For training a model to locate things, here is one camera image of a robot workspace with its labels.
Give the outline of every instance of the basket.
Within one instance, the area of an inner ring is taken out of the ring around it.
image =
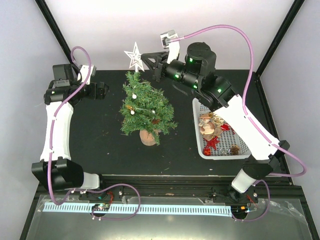
[[[206,140],[203,138],[199,129],[199,117],[202,114],[206,114],[210,112],[209,108],[201,104],[198,99],[193,99],[192,101],[193,107],[193,118],[194,118],[194,127],[195,127],[195,135],[196,142],[198,147],[199,155],[204,159],[213,159],[213,160],[233,160],[233,159],[245,159],[248,158],[251,154],[248,146],[245,142],[238,136],[237,133],[233,134],[231,130],[223,131],[218,138],[220,141],[216,145],[216,150],[213,147],[210,147],[210,156],[204,155],[204,148],[207,144]],[[228,150],[232,147],[232,145],[237,145],[239,150],[239,155],[232,155]],[[220,152],[221,149],[226,150],[226,155],[222,155]]]

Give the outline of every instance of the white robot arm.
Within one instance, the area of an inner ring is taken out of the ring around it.
[[[193,95],[223,118],[248,146],[251,156],[231,183],[232,188],[242,194],[279,165],[277,158],[282,153],[274,145],[287,150],[289,144],[272,136],[248,109],[245,114],[241,96],[226,79],[215,75],[216,54],[207,44],[190,44],[185,63],[179,61],[179,42],[172,42],[177,37],[174,30],[161,34],[162,46],[169,52],[144,53],[141,59],[153,70],[153,79],[157,82],[166,77],[192,88]],[[266,140],[250,119],[271,142]]]
[[[88,78],[86,85],[60,108],[55,117],[54,128],[51,129],[52,120],[54,119],[54,113],[57,108],[81,83],[84,82],[82,76],[87,76],[88,71],[89,66],[81,66],[77,79],[75,79],[71,64],[53,66],[55,80],[50,83],[49,88],[44,95],[47,113],[44,148],[40,156],[40,162],[33,163],[31,168],[32,173],[45,188],[48,186],[47,166],[49,154],[51,152],[50,138],[52,138],[53,145],[53,167],[51,170],[52,189],[97,189],[100,185],[99,176],[97,174],[84,172],[80,165],[71,161],[69,150],[70,122],[74,112],[74,106],[82,98],[104,99],[109,88],[103,82],[95,83],[90,81],[91,76],[94,76],[96,71],[94,66],[91,66],[90,77]]]

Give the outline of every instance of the plant pot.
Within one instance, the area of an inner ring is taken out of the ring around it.
[[[153,146],[156,144],[154,136],[151,133],[148,133],[147,130],[140,130],[141,142],[146,146]]]

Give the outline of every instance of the black table surface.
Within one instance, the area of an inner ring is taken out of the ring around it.
[[[123,84],[126,70],[97,71],[93,82],[105,82],[109,92],[104,100],[84,99],[73,112],[69,147],[72,161],[88,173],[103,175],[149,176],[235,176],[243,159],[211,160],[200,157],[193,120],[192,96],[177,91],[170,80],[152,81],[147,70],[141,77],[164,95],[174,107],[176,129],[168,135],[160,134],[160,145],[142,144],[139,131],[126,136],[121,131],[124,117],[119,113],[126,97]],[[218,76],[228,79],[242,94],[247,70],[217,70]],[[267,120],[254,82],[250,83],[247,107],[267,129]]]

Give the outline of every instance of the cable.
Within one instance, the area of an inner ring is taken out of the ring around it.
[[[190,33],[188,35],[185,36],[181,36],[181,37],[177,37],[174,39],[171,39],[169,41],[169,43],[173,43],[173,42],[178,42],[182,39],[188,39],[191,37],[194,37],[196,35],[199,35],[201,33],[204,33],[206,31],[212,30],[212,29],[231,29],[234,30],[236,32],[238,32],[239,34],[241,34],[241,36],[245,39],[248,47],[249,47],[249,51],[250,51],[250,68],[249,68],[249,74],[244,86],[244,90],[243,90],[243,95],[242,95],[242,108],[244,111],[244,114],[247,116],[248,115],[248,111],[247,111],[247,106],[246,106],[246,98],[247,98],[247,92],[248,92],[248,88],[249,88],[249,84],[251,81],[251,77],[252,77],[252,73],[253,73],[253,69],[254,69],[254,50],[252,47],[252,44],[248,38],[248,36],[239,28],[235,27],[235,26],[231,26],[231,25],[224,25],[224,24],[220,24],[220,25],[213,25],[213,26],[209,26],[206,28],[203,28],[199,31],[195,31],[193,33]],[[263,131],[259,128],[259,126],[255,123],[255,121],[249,116],[248,120],[252,123],[252,125],[257,129],[257,131],[265,138],[265,140],[268,141],[268,143],[272,143],[272,141],[263,133]],[[302,175],[304,175],[307,172],[307,166],[306,164],[299,159],[297,156],[293,155],[291,152],[283,149],[282,147],[276,145],[276,144],[272,144],[273,147],[277,148],[278,150],[280,150],[281,152],[289,155],[290,157],[292,157],[293,159],[295,159],[303,168],[302,172],[300,173],[295,173],[295,174],[284,174],[284,173],[270,173],[269,175],[271,176],[278,176],[278,177],[300,177]]]
[[[52,188],[52,181],[51,181],[51,168],[52,168],[52,155],[53,155],[53,133],[54,133],[54,127],[55,127],[55,118],[57,117],[58,115],[58,112],[59,110],[62,108],[62,106],[67,103],[71,98],[73,98],[87,83],[89,77],[90,77],[90,73],[91,73],[91,59],[90,59],[90,56],[89,54],[87,53],[87,51],[83,48],[83,47],[80,47],[80,46],[75,46],[72,50],[71,50],[71,59],[72,59],[72,62],[77,66],[77,62],[74,58],[74,51],[76,49],[80,49],[84,52],[86,58],[87,58],[87,61],[88,61],[88,65],[89,65],[89,69],[88,69],[88,74],[84,80],[84,82],[70,95],[68,96],[60,105],[59,107],[56,109],[56,111],[54,112],[53,116],[54,116],[54,119],[52,120],[51,122],[51,128],[50,128],[50,137],[49,137],[49,148],[50,148],[50,153],[49,153],[49,160],[48,160],[48,165],[47,165],[47,183],[48,183],[48,190],[49,190],[49,194],[50,194],[50,198],[52,200],[53,203],[55,203],[56,205],[61,205],[63,204],[66,200],[67,200],[67,197],[73,192],[73,191],[77,191],[77,192],[80,192],[81,189],[70,189],[66,195],[64,196],[64,198],[62,199],[62,201],[58,202],[55,198],[55,195],[54,195],[54,192],[53,192],[53,188]],[[141,199],[140,199],[140,195],[139,195],[139,192],[136,188],[134,188],[133,186],[131,185],[128,185],[128,184],[125,184],[125,183],[121,183],[121,184],[115,184],[115,185],[112,185],[110,187],[107,187],[103,190],[100,190],[100,191],[94,191],[94,190],[86,190],[87,192],[90,192],[90,193],[103,193],[111,188],[114,188],[114,187],[117,187],[117,186],[125,186],[125,187],[129,187],[129,188],[132,188],[138,195],[138,201],[139,201],[139,205],[138,205],[138,208],[136,210],[136,212],[127,217],[127,218],[122,218],[122,220],[125,220],[125,219],[129,219],[129,218],[132,218],[134,215],[137,214],[137,212],[139,211],[140,209],[140,205],[141,205]]]
[[[258,205],[252,200],[252,198],[248,194],[246,195],[246,198],[250,200],[250,206],[251,203],[253,203],[256,207],[258,207]]]
[[[125,183],[118,183],[118,184],[115,184],[115,185],[112,185],[112,186],[109,186],[105,189],[102,189],[102,190],[99,190],[99,191],[95,191],[95,190],[86,190],[87,192],[89,193],[94,193],[94,194],[101,194],[105,191],[108,191],[109,189],[112,189],[114,187],[118,187],[118,186],[124,186],[124,187],[129,187],[131,189],[133,189],[136,193],[136,195],[138,196],[138,207],[136,208],[135,212],[133,214],[131,214],[130,216],[127,216],[127,217],[123,217],[123,218],[114,218],[114,217],[99,217],[99,219],[102,219],[102,220],[113,220],[113,221],[122,221],[122,220],[128,220],[128,219],[131,219],[133,218],[135,215],[137,215],[137,213],[139,212],[139,209],[140,209],[140,206],[141,206],[141,197],[140,197],[140,194],[138,192],[138,190],[134,187],[134,186],[131,186],[129,184],[125,184]],[[92,210],[91,212],[91,215],[93,217],[93,219],[95,219],[95,216],[94,216],[94,210]]]
[[[266,181],[264,181],[264,180],[258,180],[258,181],[256,181],[255,182],[255,184],[258,184],[258,183],[264,183],[264,185],[265,185],[265,188],[266,188],[266,192],[267,192],[267,195],[268,195],[268,202],[267,202],[267,204],[266,204],[266,209],[264,210],[264,212],[260,215],[260,216],[258,216],[258,217],[256,217],[256,218],[254,218],[254,219],[249,219],[249,220],[245,220],[245,219],[238,219],[238,218],[236,218],[235,216],[234,216],[234,214],[232,213],[232,218],[234,219],[234,220],[236,220],[236,221],[241,221],[241,222],[254,222],[254,221],[257,221],[257,220],[259,220],[259,219],[262,219],[267,213],[268,213],[268,210],[269,210],[269,207],[270,207],[270,190],[269,190],[269,187],[268,187],[268,184],[266,183]]]
[[[84,52],[86,58],[87,58],[87,61],[88,61],[88,65],[89,65],[89,70],[88,70],[88,74],[84,80],[84,82],[70,95],[68,96],[59,106],[58,108],[56,109],[56,111],[54,112],[53,114],[53,120],[51,121],[51,127],[50,127],[50,137],[49,137],[49,148],[50,148],[50,153],[49,153],[49,160],[48,160],[48,165],[47,165],[47,182],[48,182],[48,190],[49,190],[49,194],[50,194],[50,198],[52,200],[52,202],[54,202],[54,204],[56,205],[61,205],[63,204],[68,195],[71,193],[71,190],[69,190],[67,192],[67,194],[65,195],[65,197],[63,198],[63,200],[61,202],[57,202],[57,200],[55,199],[55,195],[54,195],[54,191],[52,189],[52,182],[51,182],[51,167],[52,167],[52,154],[53,154],[53,134],[54,134],[54,127],[55,127],[55,121],[56,121],[56,117],[58,115],[58,112],[59,110],[62,108],[62,106],[64,104],[66,104],[71,98],[73,98],[74,95],[76,95],[87,83],[89,77],[90,77],[90,73],[91,73],[91,59],[90,59],[90,56],[89,54],[87,53],[87,51],[81,47],[81,46],[75,46],[74,48],[72,48],[71,50],[71,59],[72,59],[72,62],[77,65],[77,62],[75,60],[75,57],[74,57],[74,51],[76,49],[80,49]]]
[[[111,191],[108,191],[106,194],[107,194],[107,195],[110,195],[109,204],[112,204],[112,202],[113,202],[113,200],[114,200],[114,194],[113,194]]]

